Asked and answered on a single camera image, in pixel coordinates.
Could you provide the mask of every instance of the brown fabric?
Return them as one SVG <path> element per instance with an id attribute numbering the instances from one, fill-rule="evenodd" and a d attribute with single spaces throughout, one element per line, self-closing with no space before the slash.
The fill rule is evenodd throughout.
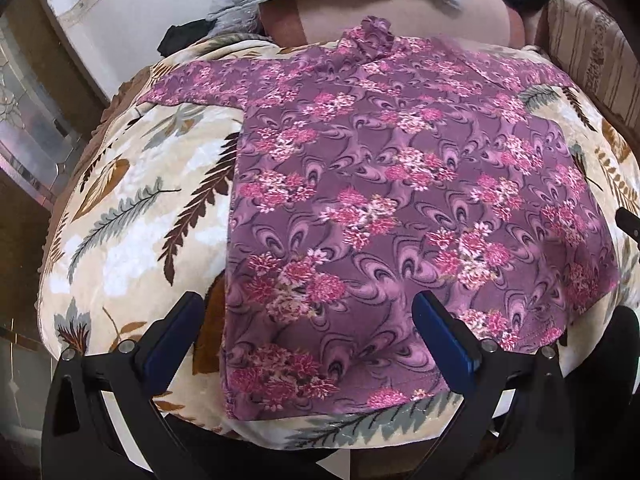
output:
<path id="1" fill-rule="evenodd" d="M 220 345 L 225 327 L 225 273 L 213 282 L 207 293 L 207 311 L 193 346 L 193 375 L 220 370 Z"/>
<path id="2" fill-rule="evenodd" d="M 149 76 L 150 68 L 147 66 L 140 70 L 135 76 L 133 76 L 132 79 L 120 85 L 118 93 L 113 96 L 113 99 L 111 99 L 109 108 L 102 112 L 100 125 L 94 131 L 92 131 L 93 137 L 91 141 L 82 152 L 80 160 L 78 161 L 78 164 L 76 164 L 76 168 L 73 170 L 73 173 L 71 174 L 71 177 L 69 178 L 69 182 L 66 184 L 65 189 L 63 189 L 60 195 L 56 198 L 56 203 L 53 205 L 51 218 L 49 220 L 49 231 L 47 232 L 47 240 L 42 247 L 43 259 L 42 266 L 38 270 L 39 272 L 42 272 L 42 270 L 44 269 L 47 261 L 47 255 L 49 254 L 49 249 L 56 234 L 56 229 L 58 227 L 58 224 L 60 223 L 60 219 L 62 218 L 63 212 L 65 210 L 66 203 L 68 202 L 71 194 L 76 188 L 76 184 L 78 183 L 78 180 L 80 180 L 80 176 L 89 167 L 92 160 L 94 159 L 95 153 L 97 153 L 100 149 L 102 140 L 104 139 L 104 134 L 106 133 L 109 125 L 116 117 L 118 117 L 127 108 L 129 108 L 129 105 L 132 103 L 133 99 L 135 99 L 136 95 L 138 95 L 138 93 L 144 87 L 145 83 L 148 81 Z"/>
<path id="3" fill-rule="evenodd" d="M 306 44 L 296 0 L 270 0 L 260 4 L 260 21 L 267 34 L 280 46 Z"/>

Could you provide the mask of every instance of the brown leaf print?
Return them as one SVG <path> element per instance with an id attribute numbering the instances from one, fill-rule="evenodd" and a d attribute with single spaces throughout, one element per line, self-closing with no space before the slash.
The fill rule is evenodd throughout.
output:
<path id="1" fill-rule="evenodd" d="M 56 233 L 54 234 L 53 242 L 51 243 L 51 248 L 49 250 L 49 254 L 47 255 L 47 263 L 44 267 L 44 274 L 50 274 L 50 272 L 53 270 L 53 266 L 60 260 L 60 258 L 62 258 L 62 256 L 65 255 L 65 251 L 63 251 L 62 247 L 60 246 L 60 244 L 62 243 L 60 241 L 60 235 L 62 233 L 62 229 L 64 229 L 66 226 L 66 221 L 68 218 L 69 213 L 64 213 L 62 215 L 62 218 L 60 219 L 58 227 L 56 228 Z"/>
<path id="2" fill-rule="evenodd" d="M 633 189 L 618 172 L 618 168 L 611 164 L 611 159 L 600 148 L 596 148 L 596 156 L 602 168 L 602 172 L 607 178 L 609 189 L 616 197 L 618 205 L 626 207 L 633 214 L 638 214 L 638 192 Z"/>
<path id="3" fill-rule="evenodd" d="M 194 416 L 184 416 L 181 415 L 180 413 L 172 413 L 173 416 L 179 418 L 180 420 L 184 420 L 185 422 L 190 422 L 191 424 L 194 424 L 195 426 L 198 426 L 199 428 L 204 428 L 204 424 L 196 424 L 195 420 L 196 418 Z"/>
<path id="4" fill-rule="evenodd" d="M 278 54 L 291 54 L 292 52 L 297 52 L 299 50 L 305 50 L 308 48 L 308 45 L 302 45 L 302 46 L 287 46 L 285 48 L 281 48 L 278 51 Z"/>
<path id="5" fill-rule="evenodd" d="M 618 162 L 624 162 L 631 154 L 631 148 L 626 143 L 626 140 L 605 118 L 602 118 L 602 135 L 607 139 L 609 146 L 611 146 L 611 151 L 616 156 Z"/>
<path id="6" fill-rule="evenodd" d="M 193 346 L 192 373 L 212 374 L 220 371 L 220 345 L 225 327 L 225 273 L 213 281 L 206 297 L 207 310 L 200 333 Z"/>
<path id="7" fill-rule="evenodd" d="M 200 187 L 191 193 L 193 199 L 184 207 L 174 227 L 164 237 L 165 242 L 158 261 L 164 259 L 164 276 L 171 285 L 174 284 L 175 277 L 174 257 L 178 253 L 178 247 L 184 244 L 189 228 L 196 227 L 198 220 L 206 215 L 207 203 L 215 205 L 216 193 L 228 195 L 227 181 L 230 182 L 234 176 L 238 133 L 229 134 L 225 140 L 222 145 L 223 151 L 215 166 L 205 173 Z"/>
<path id="8" fill-rule="evenodd" d="M 76 298 L 71 299 L 64 317 L 62 314 L 54 315 L 53 324 L 56 327 L 59 341 L 66 343 L 66 348 L 73 348 L 81 354 L 85 354 L 89 348 L 91 315 L 88 312 L 78 313 Z"/>
<path id="9" fill-rule="evenodd" d="M 174 404 L 172 402 L 167 402 L 166 400 L 154 400 L 154 403 L 158 407 L 158 410 L 163 412 L 176 412 L 177 410 L 184 408 L 184 404 Z"/>
<path id="10" fill-rule="evenodd" d="M 592 132 L 595 132 L 596 129 L 593 126 L 591 126 L 589 119 L 582 111 L 582 105 L 580 104 L 580 99 L 578 99 L 578 96 L 574 94 L 574 91 L 571 90 L 571 88 L 569 88 L 568 86 L 563 86 L 562 93 L 564 93 L 565 97 L 569 101 L 569 104 L 571 105 L 571 108 L 574 109 L 575 113 L 578 115 L 578 118 L 582 121 L 582 123 Z"/>
<path id="11" fill-rule="evenodd" d="M 113 329 L 116 331 L 116 337 L 113 339 L 111 346 L 109 346 L 109 352 L 115 350 L 116 346 L 118 346 L 125 339 L 132 339 L 136 342 L 140 341 L 140 338 L 142 338 L 142 334 L 131 334 L 131 332 L 145 326 L 147 323 L 146 321 L 133 321 L 131 323 L 127 323 L 120 330 L 118 330 L 116 322 L 113 320 L 113 317 L 111 317 L 111 314 L 109 314 L 109 311 L 107 311 L 107 309 L 104 307 L 102 308 L 102 311 L 107 315 L 109 321 L 111 321 L 111 324 L 113 325 Z"/>
<path id="12" fill-rule="evenodd" d="M 97 206 L 120 183 L 127 171 L 129 171 L 129 161 L 126 158 L 116 158 L 105 166 L 100 176 L 91 184 L 73 220 L 86 215 Z"/>
<path id="13" fill-rule="evenodd" d="M 84 171 L 84 173 L 82 174 L 82 182 L 80 183 L 80 193 L 84 191 L 84 186 L 86 186 L 86 183 L 91 178 L 91 174 L 94 172 L 95 167 L 98 165 L 98 162 L 100 162 L 101 158 L 112 145 L 113 143 L 109 144 L 104 150 L 102 150 L 100 154 L 95 158 L 95 160 L 91 164 L 89 164 L 89 167 Z"/>

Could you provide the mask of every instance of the pink flower print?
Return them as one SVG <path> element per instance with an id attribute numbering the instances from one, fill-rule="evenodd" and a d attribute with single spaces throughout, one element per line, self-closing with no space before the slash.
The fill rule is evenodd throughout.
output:
<path id="1" fill-rule="evenodd" d="M 389 180 L 404 180 L 409 176 L 409 174 L 405 171 L 404 167 L 401 164 L 396 164 L 395 166 L 386 168 L 385 176 Z"/>
<path id="2" fill-rule="evenodd" d="M 401 91 L 398 88 L 393 88 L 391 85 L 381 83 L 378 81 L 371 81 L 369 79 L 359 79 L 355 82 L 356 85 L 362 86 L 372 92 L 380 92 L 381 94 L 388 94 L 393 96 L 399 96 Z"/>
<path id="3" fill-rule="evenodd" d="M 511 65 L 510 65 L 510 63 L 509 63 L 509 62 L 507 62 L 507 61 L 502 61 L 502 62 L 500 63 L 500 67 L 501 67 L 501 68 L 502 68 L 502 69 L 503 69 L 507 74 L 509 74 L 509 75 L 511 75 L 511 76 L 514 76 L 514 75 L 516 75 L 516 74 L 518 73 L 518 71 L 517 71 L 513 66 L 511 66 Z"/>
<path id="4" fill-rule="evenodd" d="M 268 94 L 263 97 L 259 97 L 251 102 L 251 104 L 258 108 L 271 108 L 274 106 L 282 106 L 284 103 L 295 101 L 298 97 L 298 90 L 285 85 L 278 85 Z"/>
<path id="5" fill-rule="evenodd" d="M 346 35 L 348 38 L 364 40 L 364 29 L 360 25 L 358 25 L 357 27 L 353 27 L 351 30 L 347 30 Z"/>
<path id="6" fill-rule="evenodd" d="M 491 189 L 498 184 L 498 181 L 495 180 L 492 176 L 487 174 L 482 174 L 478 178 L 478 186 L 481 186 L 485 189 Z"/>
<path id="7" fill-rule="evenodd" d="M 267 276 L 254 276 L 245 286 L 249 301 L 266 303 L 271 300 L 274 293 L 275 280 Z"/>
<path id="8" fill-rule="evenodd" d="M 553 326 L 546 330 L 543 334 L 542 338 L 540 338 L 540 346 L 550 345 L 554 341 L 556 341 L 562 335 L 562 330 L 558 327 Z"/>
<path id="9" fill-rule="evenodd" d="M 367 399 L 367 406 L 373 409 L 388 408 L 407 402 L 409 399 L 400 390 L 393 388 L 380 388 L 373 392 Z"/>
<path id="10" fill-rule="evenodd" d="M 376 218 L 369 224 L 369 232 L 372 235 L 386 235 L 397 225 L 395 218 Z"/>
<path id="11" fill-rule="evenodd" d="M 316 274 L 307 286 L 309 298 L 318 303 L 339 300 L 347 290 L 344 282 L 332 274 Z"/>
<path id="12" fill-rule="evenodd" d="M 264 212 L 273 211 L 277 206 L 284 204 L 289 198 L 286 189 L 268 189 L 262 196 L 262 209 Z"/>
<path id="13" fill-rule="evenodd" d="M 373 217 L 393 215 L 396 209 L 398 209 L 398 202 L 392 198 L 386 198 L 376 194 L 371 196 L 368 207 Z"/>
<path id="14" fill-rule="evenodd" d="M 274 289 L 274 296 L 265 306 L 269 316 L 279 323 L 290 324 L 302 317 L 315 317 L 316 310 L 308 302 L 308 297 L 293 289 L 296 285 L 287 286 L 282 280 Z"/>
<path id="15" fill-rule="evenodd" d="M 511 253 L 502 244 L 488 244 L 484 259 L 491 267 L 501 267 L 511 260 Z"/>
<path id="16" fill-rule="evenodd" d="M 289 378 L 279 377 L 271 378 L 263 389 L 262 405 L 272 412 L 283 409 L 290 399 L 295 399 L 298 394 L 298 388 L 295 381 Z"/>
<path id="17" fill-rule="evenodd" d="M 572 247 L 584 242 L 582 233 L 586 230 L 584 220 L 574 212 L 574 209 L 574 203 L 565 200 L 562 205 L 546 205 L 540 211 L 549 221 L 549 231 Z"/>
<path id="18" fill-rule="evenodd" d="M 505 77 L 502 80 L 502 84 L 507 90 L 511 90 L 512 92 L 522 92 L 524 90 L 524 86 L 522 86 L 519 77 Z"/>
<path id="19" fill-rule="evenodd" d="M 568 166 L 558 164 L 556 166 L 556 172 L 554 173 L 554 180 L 557 184 L 567 186 L 576 196 L 580 196 L 580 193 L 587 189 L 582 173 L 576 168 L 569 168 Z"/>
<path id="20" fill-rule="evenodd" d="M 453 249 L 445 250 L 447 239 L 433 263 L 444 276 L 453 276 L 466 288 L 478 290 L 498 277 L 498 270 L 508 263 L 511 253 L 502 244 L 487 242 L 491 230 L 484 223 L 474 225 L 472 231 L 462 233 Z"/>
<path id="21" fill-rule="evenodd" d="M 511 218 L 511 210 L 522 207 L 523 199 L 519 195 L 518 184 L 507 180 L 503 176 L 495 180 L 490 176 L 481 175 L 478 178 L 479 188 L 471 191 L 474 200 L 483 202 L 492 207 L 494 214 L 501 220 Z"/>
<path id="22" fill-rule="evenodd" d="M 542 168 L 542 158 L 528 140 L 521 140 L 516 136 L 507 135 L 504 151 L 500 154 L 502 163 L 514 166 L 524 175 L 530 175 L 532 170 Z"/>
<path id="23" fill-rule="evenodd" d="M 361 212 L 362 212 L 361 209 L 358 209 L 356 206 L 353 206 L 353 205 L 343 206 L 338 210 L 334 210 L 331 208 L 328 208 L 326 210 L 326 214 L 329 217 L 329 219 L 333 220 L 334 222 L 337 222 L 338 224 L 344 224 L 344 225 L 357 224 L 360 220 Z"/>
<path id="24" fill-rule="evenodd" d="M 289 173 L 284 179 L 286 187 L 299 187 L 304 183 L 305 179 L 297 173 Z"/>
<path id="25" fill-rule="evenodd" d="M 446 249 L 451 245 L 456 238 L 455 231 L 448 231 L 444 227 L 441 227 L 437 231 L 426 234 L 427 239 L 431 244 L 438 246 L 441 250 Z"/>
<path id="26" fill-rule="evenodd" d="M 425 121 L 439 121 L 444 117 L 444 113 L 437 108 L 423 108 L 420 115 Z"/>
<path id="27" fill-rule="evenodd" d="M 462 233 L 460 235 L 460 251 L 466 254 L 476 254 L 486 249 L 484 237 L 478 231 Z"/>
<path id="28" fill-rule="evenodd" d="M 385 61 L 373 61 L 362 66 L 364 72 L 368 74 L 383 74 L 388 72 L 389 65 Z"/>
<path id="29" fill-rule="evenodd" d="M 535 68 L 525 69 L 523 70 L 523 74 L 528 85 L 533 86 L 540 84 L 540 72 Z"/>
<path id="30" fill-rule="evenodd" d="M 408 181 L 415 190 L 424 191 L 434 182 L 453 181 L 457 176 L 454 171 L 444 166 L 444 162 L 434 153 L 423 153 L 415 148 L 403 148 L 394 157 L 396 164 L 385 171 L 387 178 Z"/>
<path id="31" fill-rule="evenodd" d="M 369 243 L 369 237 L 370 233 L 349 229 L 342 234 L 342 241 L 356 251 L 361 251 Z"/>
<path id="32" fill-rule="evenodd" d="M 267 344 L 255 349 L 248 361 L 248 367 L 229 373 L 228 384 L 252 394 L 266 410 L 282 410 L 288 402 L 324 399 L 339 391 L 333 380 L 320 373 L 320 363 L 309 352 Z"/>
<path id="33" fill-rule="evenodd" d="M 325 264 L 329 261 L 326 257 L 326 253 L 320 249 L 308 249 L 306 251 L 306 257 L 311 260 L 315 265 Z"/>
<path id="34" fill-rule="evenodd" d="M 257 131 L 262 139 L 256 141 L 255 148 L 261 153 L 267 153 L 276 162 L 284 162 L 298 152 L 302 144 L 314 142 L 318 138 L 315 130 L 305 128 L 306 124 L 306 121 L 296 121 L 285 130 L 262 128 Z"/>
<path id="35" fill-rule="evenodd" d="M 321 121 L 329 121 L 336 115 L 344 115 L 351 112 L 355 101 L 356 98 L 354 96 L 342 92 L 338 95 L 324 92 L 316 96 L 313 104 L 303 108 L 302 113 L 313 115 Z"/>
<path id="36" fill-rule="evenodd" d="M 338 199 L 343 204 L 340 208 L 327 207 L 319 215 L 322 222 L 333 221 L 343 226 L 342 240 L 362 250 L 371 235 L 387 234 L 397 224 L 392 216 L 398 203 L 390 198 L 373 195 L 367 200 L 351 188 L 342 190 Z"/>
<path id="37" fill-rule="evenodd" d="M 274 211 L 287 203 L 308 200 L 315 192 L 297 173 L 285 175 L 271 170 L 257 175 L 255 182 L 240 188 L 240 195 L 259 200 L 257 208 L 263 213 Z"/>
<path id="38" fill-rule="evenodd" d="M 256 351 L 249 356 L 249 361 L 257 367 L 276 371 L 287 365 L 287 361 L 291 358 L 291 355 L 291 352 L 286 348 L 282 348 L 274 343 L 268 343 L 256 349 Z"/>
<path id="39" fill-rule="evenodd" d="M 309 186 L 300 186 L 293 195 L 290 196 L 292 202 L 304 202 L 305 200 L 309 200 L 314 194 L 316 190 Z"/>
<path id="40" fill-rule="evenodd" d="M 320 377 L 315 376 L 311 377 L 311 380 L 302 386 L 301 396 L 325 399 L 339 391 L 340 388 L 338 388 L 331 379 L 321 379 Z"/>
<path id="41" fill-rule="evenodd" d="M 458 81 L 457 79 L 444 79 L 443 82 L 437 86 L 442 92 L 453 92 L 460 97 L 470 97 L 482 93 L 482 86 L 476 86 L 467 81 Z"/>
<path id="42" fill-rule="evenodd" d="M 276 269 L 279 264 L 280 261 L 269 251 L 263 254 L 252 254 L 247 262 L 248 267 L 254 270 L 258 276 Z"/>
<path id="43" fill-rule="evenodd" d="M 236 368 L 229 375 L 229 383 L 236 390 L 250 394 L 260 389 L 260 372 L 254 368 Z"/>
<path id="44" fill-rule="evenodd" d="M 291 369 L 298 375 L 318 375 L 320 363 L 311 354 L 294 354 L 291 361 Z"/>
<path id="45" fill-rule="evenodd" d="M 440 251 L 440 254 L 434 260 L 440 273 L 450 276 L 458 275 L 461 262 L 457 251 Z"/>
<path id="46" fill-rule="evenodd" d="M 436 67 L 438 72 L 442 75 L 452 76 L 452 75 L 462 75 L 464 72 L 464 67 L 462 65 L 456 65 L 452 61 L 441 61 L 436 63 Z"/>
<path id="47" fill-rule="evenodd" d="M 527 122 L 527 109 L 517 97 L 498 92 L 495 98 L 489 99 L 489 102 L 495 107 L 492 107 L 492 111 L 504 117 L 508 123 Z"/>
<path id="48" fill-rule="evenodd" d="M 567 282 L 566 298 L 568 303 L 577 310 L 578 314 L 585 312 L 599 295 L 598 280 L 592 269 L 581 264 L 569 264 L 569 271 L 565 272 Z"/>
<path id="49" fill-rule="evenodd" d="M 248 258 L 248 267 L 256 276 L 246 284 L 249 301 L 264 306 L 275 322 L 290 324 L 317 315 L 315 303 L 331 303 L 346 293 L 346 285 L 332 274 L 318 272 L 316 266 L 327 262 L 325 253 L 309 249 L 282 266 L 270 252 Z"/>
<path id="50" fill-rule="evenodd" d="M 364 195 L 356 191 L 353 187 L 348 187 L 338 193 L 338 200 L 347 205 L 363 205 L 367 203 Z"/>
<path id="51" fill-rule="evenodd" d="M 355 41 L 348 40 L 347 38 L 342 38 L 338 42 L 338 46 L 335 48 L 335 51 L 340 54 L 349 54 L 356 47 L 357 44 Z"/>
<path id="52" fill-rule="evenodd" d="M 433 397 L 433 394 L 428 394 L 422 388 L 414 390 L 414 392 L 411 394 L 411 400 L 422 400 L 425 397 Z"/>
<path id="53" fill-rule="evenodd" d="M 398 128 L 408 134 L 417 134 L 423 130 L 432 130 L 433 127 L 422 118 L 419 111 L 402 111 L 398 114 Z"/>
<path id="54" fill-rule="evenodd" d="M 282 269 L 280 278 L 284 283 L 291 285 L 301 285 L 308 282 L 315 275 L 314 264 L 308 258 L 298 262 L 289 262 Z"/>
<path id="55" fill-rule="evenodd" d="M 262 196 L 262 186 L 259 182 L 251 182 L 244 184 L 240 188 L 240 195 L 247 198 L 254 198 L 256 196 Z"/>
<path id="56" fill-rule="evenodd" d="M 511 351 L 518 342 L 517 330 L 511 327 L 508 319 L 498 310 L 488 314 L 469 308 L 458 319 L 462 320 L 478 339 L 493 339 L 503 350 Z"/>
<path id="57" fill-rule="evenodd" d="M 379 117 L 383 123 L 396 124 L 398 122 L 398 112 L 395 110 L 382 110 Z"/>

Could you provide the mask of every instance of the purple floral shirt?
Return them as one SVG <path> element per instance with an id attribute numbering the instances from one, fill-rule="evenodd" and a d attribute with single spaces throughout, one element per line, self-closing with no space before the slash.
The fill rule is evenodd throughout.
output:
<path id="1" fill-rule="evenodd" d="M 518 93 L 546 64 L 395 38 L 197 61 L 142 100 L 244 110 L 226 266 L 223 386 L 242 420 L 353 413 L 445 390 L 416 333 L 432 290 L 478 338 L 533 352 L 618 280 L 562 131 Z"/>

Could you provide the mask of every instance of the fern leaf print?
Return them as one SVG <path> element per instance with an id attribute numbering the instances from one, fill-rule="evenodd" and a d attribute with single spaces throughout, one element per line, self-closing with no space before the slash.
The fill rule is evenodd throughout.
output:
<path id="1" fill-rule="evenodd" d="M 73 283 L 78 262 L 89 249 L 104 243 L 111 237 L 119 236 L 132 222 L 144 214 L 162 193 L 173 193 L 176 191 L 180 190 L 162 189 L 162 178 L 158 177 L 153 187 L 145 186 L 139 189 L 134 198 L 121 199 L 117 208 L 112 207 L 107 213 L 102 213 L 100 219 L 94 224 L 82 242 L 80 242 L 80 245 L 71 258 L 67 273 L 69 283 Z"/>
<path id="2" fill-rule="evenodd" d="M 196 227 L 198 220 L 206 215 L 207 202 L 212 205 L 216 203 L 216 193 L 228 195 L 227 182 L 234 176 L 238 133 L 229 134 L 225 140 L 220 158 L 214 167 L 205 173 L 198 189 L 191 193 L 193 198 L 178 215 L 174 227 L 164 237 L 165 242 L 158 261 L 164 259 L 164 276 L 171 285 L 174 284 L 175 277 L 174 257 L 178 253 L 178 247 L 184 243 L 189 228 Z"/>

